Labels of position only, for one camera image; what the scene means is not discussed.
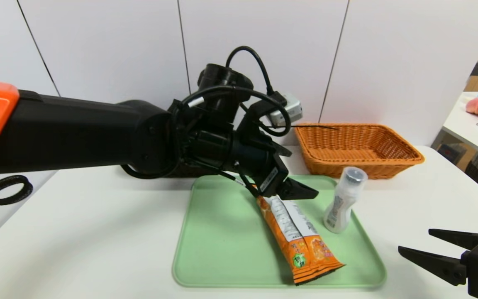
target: small white bottle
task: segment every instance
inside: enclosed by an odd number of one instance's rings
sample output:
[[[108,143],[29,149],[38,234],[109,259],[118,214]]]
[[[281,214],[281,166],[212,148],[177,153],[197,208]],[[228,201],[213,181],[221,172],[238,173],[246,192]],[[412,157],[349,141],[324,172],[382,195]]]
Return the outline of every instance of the small white bottle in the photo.
[[[351,206],[357,202],[368,175],[357,167],[345,167],[335,187],[333,202],[324,214],[324,226],[333,233],[342,233],[348,226]]]

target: light green tray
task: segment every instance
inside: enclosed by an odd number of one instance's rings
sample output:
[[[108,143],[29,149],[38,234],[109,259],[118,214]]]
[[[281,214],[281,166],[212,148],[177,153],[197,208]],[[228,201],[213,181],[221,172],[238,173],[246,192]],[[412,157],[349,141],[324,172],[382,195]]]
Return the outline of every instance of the light green tray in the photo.
[[[336,182],[326,176],[292,176],[320,191],[296,201],[335,257],[346,266],[300,288],[362,288],[383,284],[381,258],[355,214],[339,235],[322,224]],[[185,287],[295,287],[271,230],[252,195],[222,176],[202,176],[193,184],[173,263],[175,280]]]

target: white table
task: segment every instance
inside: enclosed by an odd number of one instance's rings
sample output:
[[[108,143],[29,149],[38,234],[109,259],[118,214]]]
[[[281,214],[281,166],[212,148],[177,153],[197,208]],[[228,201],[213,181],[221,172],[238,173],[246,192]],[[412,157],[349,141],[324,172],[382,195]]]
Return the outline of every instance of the white table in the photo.
[[[466,112],[466,103],[477,95],[478,92],[462,93],[442,126],[442,130],[478,151],[478,126],[476,125],[478,116]],[[441,132],[437,137],[437,142],[440,142],[443,137]]]
[[[300,149],[290,149],[288,168],[306,174]],[[171,265],[193,179],[138,180],[100,167],[61,170],[2,226],[0,299],[470,298],[466,286],[453,287],[397,252],[402,245],[460,257],[462,248],[427,229],[478,232],[478,185],[431,148],[418,149],[424,164],[369,181],[355,205],[387,267],[380,288],[181,287]]]

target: orange snack package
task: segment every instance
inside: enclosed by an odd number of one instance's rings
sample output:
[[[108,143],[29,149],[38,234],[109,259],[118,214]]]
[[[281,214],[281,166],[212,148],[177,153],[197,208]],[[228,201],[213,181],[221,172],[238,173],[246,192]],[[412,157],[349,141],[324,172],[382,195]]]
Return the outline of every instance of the orange snack package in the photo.
[[[305,284],[344,266],[293,201],[275,195],[259,196],[257,203],[290,265],[294,284]]]

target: orange wicker basket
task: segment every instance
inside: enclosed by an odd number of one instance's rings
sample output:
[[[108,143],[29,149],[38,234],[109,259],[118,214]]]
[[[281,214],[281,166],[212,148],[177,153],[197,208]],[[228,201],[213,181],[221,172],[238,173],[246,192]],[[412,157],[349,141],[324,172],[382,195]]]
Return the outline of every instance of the orange wicker basket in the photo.
[[[343,168],[355,166],[364,170],[370,179],[388,179],[425,161],[416,148],[384,125],[301,125],[303,127],[296,127],[296,135],[302,146],[305,165],[311,174],[339,178]]]

